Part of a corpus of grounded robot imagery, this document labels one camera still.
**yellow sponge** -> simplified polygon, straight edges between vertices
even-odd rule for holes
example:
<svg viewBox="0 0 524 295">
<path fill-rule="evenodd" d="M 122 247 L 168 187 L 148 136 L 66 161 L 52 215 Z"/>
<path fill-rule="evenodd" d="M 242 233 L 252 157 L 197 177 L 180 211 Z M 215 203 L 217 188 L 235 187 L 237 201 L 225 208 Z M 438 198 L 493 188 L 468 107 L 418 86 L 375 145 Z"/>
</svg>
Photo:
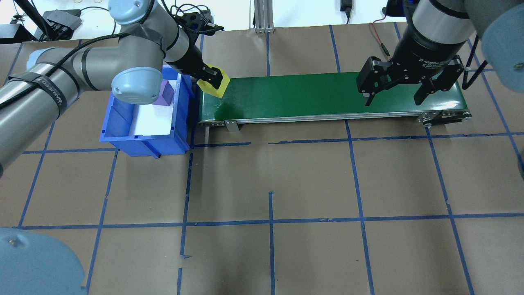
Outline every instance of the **yellow sponge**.
<svg viewBox="0 0 524 295">
<path fill-rule="evenodd" d="M 222 82 L 218 89 L 215 89 L 211 84 L 209 84 L 206 81 L 198 80 L 196 83 L 200 87 L 200 89 L 202 89 L 202 91 L 204 91 L 205 93 L 211 94 L 218 98 L 222 98 L 224 96 L 224 93 L 226 92 L 227 85 L 229 85 L 230 78 L 223 69 L 219 67 L 215 67 L 215 68 L 219 69 L 220 72 L 222 72 Z"/>
</svg>

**electrical cord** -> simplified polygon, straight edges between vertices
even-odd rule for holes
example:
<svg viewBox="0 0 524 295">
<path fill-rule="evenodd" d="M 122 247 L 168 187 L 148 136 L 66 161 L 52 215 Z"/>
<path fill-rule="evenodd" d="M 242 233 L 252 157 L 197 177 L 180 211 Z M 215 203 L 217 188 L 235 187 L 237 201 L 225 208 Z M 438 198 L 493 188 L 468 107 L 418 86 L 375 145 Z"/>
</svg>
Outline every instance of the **electrical cord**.
<svg viewBox="0 0 524 295">
<path fill-rule="evenodd" d="M 103 10 L 109 12 L 109 9 L 104 8 L 104 7 L 100 7 L 100 6 L 88 6 L 88 7 L 82 8 L 80 11 L 84 11 L 85 9 L 88 9 L 88 8 L 98 8 L 98 9 L 103 9 Z M 114 24 L 113 24 L 113 32 L 111 33 L 111 35 L 115 34 L 115 31 L 116 31 L 116 20 L 113 19 L 113 22 L 114 22 Z"/>
<path fill-rule="evenodd" d="M 15 20 L 15 19 L 16 19 L 16 20 L 21 21 L 22 26 L 23 26 L 24 29 L 26 29 L 26 31 L 27 31 L 26 25 L 24 24 L 24 22 L 26 21 L 26 20 L 24 19 L 24 16 L 27 16 L 27 14 L 25 14 L 25 13 L 24 13 L 24 14 L 20 14 L 20 12 L 18 12 L 18 9 L 16 8 L 15 0 L 13 0 L 13 6 L 14 6 L 14 8 L 15 8 L 16 15 L 13 15 L 12 20 Z M 31 36 L 31 38 L 32 38 L 33 41 L 38 41 L 38 40 L 37 40 L 33 35 L 30 34 L 30 36 Z"/>
<path fill-rule="evenodd" d="M 175 7 L 178 7 L 177 8 L 177 12 L 175 14 L 172 14 L 171 13 L 171 9 L 169 9 L 169 7 L 167 7 L 167 4 L 166 4 L 166 0 L 161 0 L 162 1 L 162 5 L 164 7 L 164 9 L 167 11 L 167 13 L 171 16 L 171 18 L 177 23 L 177 25 L 181 26 L 184 31 L 188 31 L 190 33 L 194 33 L 194 34 L 207 34 L 207 33 L 213 33 L 213 32 L 216 32 L 216 31 L 221 31 L 221 30 L 224 30 L 224 27 L 222 26 L 215 26 L 214 28 L 212 29 L 207 29 L 207 30 L 194 30 L 188 26 L 186 26 L 185 24 L 183 24 L 181 21 L 179 21 L 179 18 L 180 16 L 178 16 L 176 13 L 178 12 L 184 12 L 183 10 L 181 10 L 180 8 L 184 5 L 188 5 L 188 6 L 192 6 L 192 8 L 190 9 L 193 9 L 193 8 L 196 8 L 198 9 L 200 12 L 202 12 L 202 10 L 200 8 L 198 8 L 196 5 L 193 5 L 193 4 L 182 4 L 180 6 L 175 6 Z"/>
<path fill-rule="evenodd" d="M 149 6 L 147 8 L 147 11 L 145 13 L 145 15 L 143 16 L 143 18 L 139 21 L 140 24 L 143 24 L 147 17 L 149 17 L 149 15 L 151 14 L 151 11 L 153 9 L 153 4 L 154 4 L 154 1 L 155 0 L 151 0 L 151 2 L 149 3 Z M 89 41 L 86 41 L 80 45 L 78 45 L 77 47 L 73 48 L 68 54 L 66 54 L 61 60 L 59 60 L 51 69 L 49 69 L 49 71 L 47 71 L 44 75 L 47 76 L 47 77 L 50 77 L 54 72 L 56 72 L 71 56 L 73 56 L 75 53 L 77 53 L 80 49 L 88 46 L 88 45 L 91 45 L 93 43 L 96 43 L 98 41 L 102 41 L 102 40 L 107 40 L 107 39 L 113 39 L 113 38 L 124 38 L 124 37 L 127 37 L 129 36 L 128 33 L 118 33 L 118 34 L 111 34 L 111 35 L 106 35 L 106 36 L 101 36 L 101 37 L 98 37 L 98 38 L 94 38 L 92 40 L 89 40 Z M 8 100 L 0 103 L 0 110 L 4 109 L 4 108 L 7 108 L 8 106 L 10 106 L 11 104 L 13 104 L 14 102 L 22 99 L 24 96 L 28 95 L 29 93 L 33 92 L 34 90 L 36 90 L 38 88 L 38 86 L 36 84 L 33 84 L 31 86 L 29 86 L 27 89 L 23 90 L 22 92 L 14 95 L 13 97 L 9 98 Z"/>
<path fill-rule="evenodd" d="M 480 76 L 484 68 L 486 68 L 486 66 L 488 65 L 488 62 L 484 60 L 482 64 L 478 67 L 478 69 L 475 71 L 471 79 L 469 81 L 467 80 L 467 76 L 469 74 L 467 69 L 471 66 L 471 62 L 473 61 L 473 56 L 475 55 L 475 51 L 477 50 L 478 41 L 479 41 L 479 37 L 477 35 L 475 36 L 475 41 L 473 42 L 473 47 L 471 48 L 470 57 L 467 59 L 464 76 L 462 77 L 462 89 L 463 90 L 468 89 L 473 84 L 473 82 L 475 82 L 477 77 Z"/>
<path fill-rule="evenodd" d="M 33 0 L 31 0 L 31 4 L 36 9 L 36 11 L 38 11 L 38 8 L 36 8 L 35 2 L 33 2 Z M 45 22 L 46 24 L 48 24 L 47 20 L 43 16 L 40 16 L 40 18 L 41 18 L 42 22 Z M 42 32 L 42 35 L 40 35 L 40 38 L 38 39 L 38 42 L 42 42 L 45 37 L 47 37 L 47 41 L 53 41 L 53 39 L 51 39 L 51 35 L 49 34 L 49 30 L 47 29 L 46 25 L 43 26 L 43 29 L 46 32 L 46 35 L 43 36 L 43 32 Z"/>
<path fill-rule="evenodd" d="M 375 23 L 381 20 L 384 20 L 384 19 L 386 19 L 386 15 L 384 15 L 384 17 L 381 19 L 374 20 L 372 23 L 369 23 L 369 25 L 371 28 L 373 28 L 373 31 L 375 31 L 375 35 L 377 36 L 377 42 L 380 45 L 380 47 L 382 48 L 382 51 L 384 52 L 384 54 L 386 55 L 388 59 L 391 59 L 391 55 L 389 55 L 389 51 L 386 48 L 386 45 L 384 45 L 384 43 L 382 43 L 382 40 L 380 40 L 380 36 L 378 35 L 377 28 L 375 28 Z"/>
</svg>

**blue plastic bin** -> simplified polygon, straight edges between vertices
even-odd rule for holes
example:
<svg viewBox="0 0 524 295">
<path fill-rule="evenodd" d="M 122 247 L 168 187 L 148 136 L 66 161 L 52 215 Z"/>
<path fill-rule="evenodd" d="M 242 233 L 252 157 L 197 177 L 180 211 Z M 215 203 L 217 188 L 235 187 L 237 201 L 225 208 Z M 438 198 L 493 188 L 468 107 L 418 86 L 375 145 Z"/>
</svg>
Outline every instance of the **blue plastic bin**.
<svg viewBox="0 0 524 295">
<path fill-rule="evenodd" d="M 189 100 L 194 97 L 191 78 L 168 66 L 163 67 L 162 75 L 166 80 L 177 80 L 173 97 L 171 133 L 129 136 L 135 105 L 120 101 L 111 94 L 100 134 L 101 142 L 109 142 L 130 156 L 158 158 L 161 155 L 185 154 L 189 150 L 187 120 Z"/>
</svg>

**black wire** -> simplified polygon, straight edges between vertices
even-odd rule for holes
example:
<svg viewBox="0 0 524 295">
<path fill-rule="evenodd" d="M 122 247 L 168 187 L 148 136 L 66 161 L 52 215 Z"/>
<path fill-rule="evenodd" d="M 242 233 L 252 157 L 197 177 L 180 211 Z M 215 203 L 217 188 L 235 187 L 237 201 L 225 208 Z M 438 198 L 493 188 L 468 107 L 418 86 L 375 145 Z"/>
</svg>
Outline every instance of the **black wire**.
<svg viewBox="0 0 524 295">
<path fill-rule="evenodd" d="M 33 0 L 31 0 L 31 4 L 32 4 L 33 7 L 36 9 L 36 11 L 38 11 L 38 8 L 36 8 L 35 2 L 33 2 Z M 42 19 L 42 21 L 45 22 L 46 24 L 49 24 L 49 23 L 47 22 L 47 20 L 46 20 L 43 16 L 41 16 L 41 19 Z M 43 26 L 43 29 L 44 29 L 44 31 L 46 32 L 46 36 L 42 36 L 42 35 L 40 35 L 40 38 L 38 39 L 38 41 L 39 41 L 39 42 L 42 42 L 42 41 L 43 41 L 43 37 L 47 37 L 47 41 L 53 41 L 53 40 L 51 39 L 51 35 L 49 34 L 49 30 L 47 29 L 47 26 L 46 26 L 45 24 L 44 24 L 44 26 Z"/>
<path fill-rule="evenodd" d="M 161 0 L 162 1 L 162 5 L 164 6 L 164 9 L 168 12 L 168 14 L 171 16 L 171 18 L 179 25 L 181 26 L 185 31 L 188 31 L 190 33 L 194 33 L 194 34 L 207 34 L 207 33 L 213 33 L 213 32 L 216 32 L 216 31 L 220 31 L 220 30 L 223 30 L 224 27 L 222 26 L 216 26 L 212 29 L 208 29 L 208 30 L 201 30 L 201 31 L 197 31 L 197 30 L 193 30 L 192 28 L 186 26 L 185 24 L 183 24 L 182 22 L 180 22 L 177 17 L 180 17 L 180 16 L 177 16 L 177 15 L 174 15 L 171 13 L 171 10 L 167 7 L 167 4 L 166 4 L 166 1 L 165 0 Z"/>
<path fill-rule="evenodd" d="M 129 36 L 128 33 L 118 33 L 116 35 L 106 35 L 106 36 L 102 36 L 102 37 L 98 37 L 98 38 L 94 38 L 92 40 L 89 40 L 85 43 L 82 43 L 81 45 L 73 48 L 73 50 L 71 50 L 68 54 L 66 54 L 61 60 L 59 60 L 48 72 L 46 72 L 44 75 L 46 75 L 47 77 L 50 77 L 54 72 L 56 72 L 63 64 L 64 62 L 66 62 L 71 56 L 73 56 L 75 53 L 77 53 L 80 49 L 88 46 L 88 45 L 91 45 L 95 42 L 98 42 L 98 41 L 102 41 L 102 40 L 107 40 L 107 39 L 112 39 L 112 38 L 124 38 L 124 37 L 127 37 Z M 36 84 L 33 84 L 31 85 L 29 88 L 27 88 L 26 90 L 20 92 L 19 94 L 11 97 L 10 99 L 0 103 L 0 110 L 3 109 L 3 108 L 6 108 L 8 107 L 9 105 L 13 104 L 14 102 L 20 100 L 21 98 L 23 98 L 24 96 L 28 95 L 29 93 L 31 93 L 32 91 L 34 91 L 35 89 L 37 89 L 38 86 Z"/>
<path fill-rule="evenodd" d="M 13 6 L 14 6 L 14 8 L 15 8 L 16 14 L 17 14 L 18 16 L 20 16 L 20 18 L 17 18 L 17 20 L 20 20 L 20 21 L 21 21 L 22 26 L 23 26 L 24 29 L 26 29 L 26 31 L 27 31 L 26 25 L 24 24 L 24 22 L 26 21 L 26 20 L 24 19 L 24 16 L 27 16 L 27 14 L 25 14 L 25 13 L 24 13 L 24 14 L 20 14 L 20 12 L 18 12 L 18 9 L 16 8 L 15 0 L 13 0 Z M 31 33 L 29 33 L 29 35 L 31 36 L 31 38 L 32 38 L 33 41 L 38 41 L 37 38 L 35 38 L 33 35 L 31 35 Z"/>
<path fill-rule="evenodd" d="M 473 84 L 473 82 L 475 82 L 477 77 L 482 73 L 484 68 L 486 68 L 486 66 L 488 65 L 488 62 L 484 60 L 482 64 L 479 66 L 479 68 L 475 71 L 471 79 L 469 81 L 467 80 L 467 76 L 469 74 L 467 69 L 471 66 L 471 62 L 473 61 L 473 56 L 475 55 L 475 51 L 477 50 L 478 41 L 479 41 L 479 37 L 477 35 L 475 36 L 475 41 L 473 42 L 473 47 L 471 48 L 470 56 L 467 59 L 466 71 L 464 71 L 464 76 L 462 77 L 462 89 L 463 90 L 468 89 Z"/>
<path fill-rule="evenodd" d="M 147 18 L 149 17 L 149 15 L 151 14 L 151 11 L 153 10 L 153 4 L 155 3 L 156 0 L 150 0 L 149 1 L 149 6 L 147 7 L 147 11 L 146 11 L 146 14 L 142 17 L 142 19 L 138 22 L 139 24 L 143 25 L 144 22 L 147 20 Z"/>
<path fill-rule="evenodd" d="M 109 12 L 109 9 L 104 8 L 104 7 L 100 7 L 100 6 L 88 6 L 88 7 L 82 8 L 80 11 L 83 11 L 84 9 L 88 9 L 88 8 L 98 8 L 98 9 L 103 9 L 103 10 Z M 111 35 L 113 35 L 115 33 L 115 31 L 116 31 L 116 20 L 113 19 L 113 22 L 114 22 L 114 24 L 113 24 L 113 32 L 111 33 Z"/>
</svg>

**green conveyor belt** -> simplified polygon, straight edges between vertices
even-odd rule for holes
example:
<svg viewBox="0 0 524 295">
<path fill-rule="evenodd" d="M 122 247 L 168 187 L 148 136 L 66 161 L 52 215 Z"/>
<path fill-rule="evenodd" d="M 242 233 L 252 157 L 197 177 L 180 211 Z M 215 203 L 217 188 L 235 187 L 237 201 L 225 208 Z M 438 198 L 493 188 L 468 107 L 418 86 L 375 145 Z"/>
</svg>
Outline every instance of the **green conveyor belt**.
<svg viewBox="0 0 524 295">
<path fill-rule="evenodd" d="M 450 91 L 428 96 L 420 106 L 413 101 L 419 85 L 399 85 L 379 93 L 366 107 L 357 92 L 357 75 L 343 72 L 233 78 L 222 99 L 203 94 L 200 123 L 401 117 L 434 110 L 467 110 L 457 83 Z"/>
</svg>

